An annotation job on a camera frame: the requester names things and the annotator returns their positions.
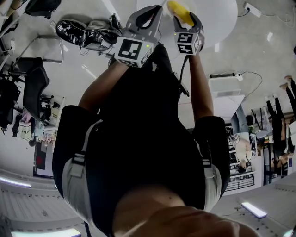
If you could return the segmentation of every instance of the white round table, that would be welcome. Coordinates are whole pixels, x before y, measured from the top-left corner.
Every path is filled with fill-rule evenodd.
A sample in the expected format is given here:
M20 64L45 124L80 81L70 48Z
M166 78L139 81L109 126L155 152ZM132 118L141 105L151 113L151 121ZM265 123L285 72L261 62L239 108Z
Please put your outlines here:
M234 29L237 20L236 0L177 0L193 12L202 22L205 48L212 47L224 40ZM165 0L137 0L137 11L152 5L162 5L164 16L160 24L160 42L166 47L174 47L174 25Z

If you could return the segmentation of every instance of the fluorescent light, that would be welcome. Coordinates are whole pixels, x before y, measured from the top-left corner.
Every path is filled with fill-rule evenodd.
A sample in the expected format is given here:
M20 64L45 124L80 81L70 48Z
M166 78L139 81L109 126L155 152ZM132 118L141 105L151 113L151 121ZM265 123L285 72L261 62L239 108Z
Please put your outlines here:
M267 41L270 41L270 39L272 38L273 33L269 32L268 36L267 36Z
M220 43L215 44L215 53L220 51Z
M30 184L19 183L19 182L8 180L8 179L2 178L2 177L0 177L0 181L3 181L5 183L10 183L10 184L18 185L18 186L22 186L22 187L31 187Z
M76 229L64 231L47 232L47 233L32 233L32 232L11 232L12 237L80 237L81 233Z
M85 71L90 75L92 76L94 79L97 79L97 76L95 74L93 74L90 70L88 70L88 67L84 64L82 64L81 66L82 69L85 69Z
M257 207L253 206L252 204L250 204L248 202L243 202L241 205L244 208L246 208L248 211L250 211L252 214L254 214L257 218L264 218L267 216L267 213L258 209Z
M283 237L291 237L293 234L293 230L289 230L288 232L284 233Z

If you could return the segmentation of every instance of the person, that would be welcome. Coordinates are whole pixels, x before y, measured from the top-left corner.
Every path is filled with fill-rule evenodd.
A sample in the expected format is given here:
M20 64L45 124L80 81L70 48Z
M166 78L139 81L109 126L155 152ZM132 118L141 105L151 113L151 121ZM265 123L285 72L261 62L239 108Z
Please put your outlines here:
M208 213L229 182L228 143L199 55L189 64L192 134L178 119L180 82L161 44L142 68L115 62L62 110L57 189L107 236L257 236Z
M248 167L248 162L252 158L252 148L249 138L249 127L242 106L240 105L231 118L233 128L233 145L236 151L236 158L240 162L238 166L239 174L244 174Z
M286 149L286 122L284 114L282 112L281 105L279 103L278 97L274 94L273 97L276 101L276 110L275 112L272 108L270 101L268 100L267 108L268 112L272 118L272 135L273 135L273 149L276 157L280 157L284 154Z
M292 105L293 113L296 114L296 99L293 96L293 94L294 95L296 94L296 85L295 85L295 82L294 82L292 76L285 76L285 79L290 83L293 93L289 89L288 82L283 85L280 85L280 88L282 88L283 90L285 90L287 92L290 103Z
M278 176L284 176L282 166L289 161L288 154L283 154L281 157L275 157L272 160L271 168L274 169L274 173Z

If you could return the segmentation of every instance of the black office chair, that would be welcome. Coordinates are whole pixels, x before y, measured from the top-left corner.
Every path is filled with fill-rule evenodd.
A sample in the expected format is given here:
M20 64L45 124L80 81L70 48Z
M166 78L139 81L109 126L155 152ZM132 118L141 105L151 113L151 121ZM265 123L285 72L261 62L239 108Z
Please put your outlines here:
M22 55L26 52L29 46L41 39L53 39L58 40L61 52L61 60L54 59L42 59L40 57L31 58L31 57L22 57ZM42 96L43 90L49 85L49 78L45 72L43 67L43 62L54 62L54 63L62 63L63 61L63 44L62 40L56 36L38 36L33 39L29 45L25 48L25 50L21 53L19 58L17 58L16 62L11 66L9 71L9 75L13 77L15 81L21 81L25 83L24 89L24 98L23 98L23 106L29 114L36 120L41 121L45 125L48 125L48 109L43 109L41 103L43 101L48 101L53 98L46 98ZM25 81L18 78L18 76L24 76Z
M20 58L17 62L18 71L11 70L11 75L22 75L25 77L25 88L23 106L29 114L37 121L48 122L42 119L41 103L42 92L49 85L49 78L43 67L42 58Z

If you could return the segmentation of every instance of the shoe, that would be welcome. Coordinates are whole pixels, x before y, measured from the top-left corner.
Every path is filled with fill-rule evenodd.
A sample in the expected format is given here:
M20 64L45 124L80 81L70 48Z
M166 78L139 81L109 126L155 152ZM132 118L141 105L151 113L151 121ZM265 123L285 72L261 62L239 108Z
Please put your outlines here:
M285 80L288 82L291 82L293 80L292 76L285 76Z
M288 85L288 83L285 83L283 85L280 85L279 87L283 90L286 90L289 87L289 85Z

